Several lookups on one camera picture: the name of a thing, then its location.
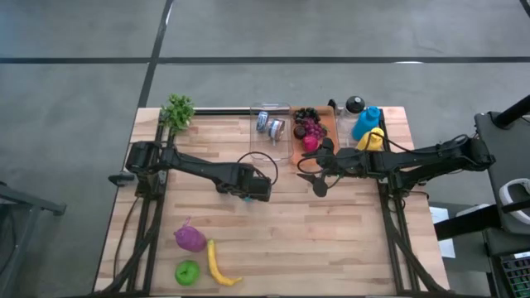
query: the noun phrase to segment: gray floor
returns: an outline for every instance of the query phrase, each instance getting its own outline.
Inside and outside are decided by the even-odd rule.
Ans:
[[[0,57],[148,57],[163,0],[0,0]],[[180,0],[161,56],[512,56],[530,51],[518,0]],[[17,297],[90,292],[146,65],[0,65],[0,180],[68,204],[43,214]],[[473,115],[530,93],[530,64],[158,65],[147,102],[319,104],[357,94],[407,108],[414,142],[472,134]],[[485,173],[428,184],[431,199],[491,202]],[[475,276],[451,286],[484,293]]]

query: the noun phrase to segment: yellow banana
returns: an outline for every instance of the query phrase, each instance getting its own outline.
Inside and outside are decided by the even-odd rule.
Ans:
[[[233,286],[236,282],[243,280],[240,278],[228,278],[224,277],[219,269],[217,268],[217,261],[215,260],[215,243],[213,239],[208,240],[208,266],[210,267],[210,273],[212,277],[220,285]]]

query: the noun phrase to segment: potted herb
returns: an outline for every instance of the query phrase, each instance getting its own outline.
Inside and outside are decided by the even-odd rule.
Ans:
[[[186,130],[195,113],[191,99],[185,95],[170,94],[168,102],[167,106],[162,105],[164,127],[170,128],[173,134]]]

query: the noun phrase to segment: green apple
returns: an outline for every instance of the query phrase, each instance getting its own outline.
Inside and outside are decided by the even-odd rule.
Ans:
[[[195,261],[186,260],[176,266],[175,279],[181,286],[191,286],[199,278],[200,268]]]

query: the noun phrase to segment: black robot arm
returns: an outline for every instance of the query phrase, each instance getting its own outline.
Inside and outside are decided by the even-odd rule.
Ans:
[[[308,172],[298,174],[313,184],[318,196],[327,193],[329,187],[324,179],[328,175],[386,179],[390,195],[407,196],[414,185],[439,175],[457,170],[484,171],[494,163],[484,142],[467,136],[404,152],[343,148],[334,155],[333,150],[333,142],[325,138],[316,152],[305,155],[306,159],[316,159],[322,168],[320,177]]]
[[[271,180],[253,165],[240,162],[209,162],[180,153],[173,145],[162,147],[156,142],[135,142],[125,167],[138,178],[137,195],[156,193],[160,173],[179,170],[214,182],[220,193],[239,198],[269,201]]]

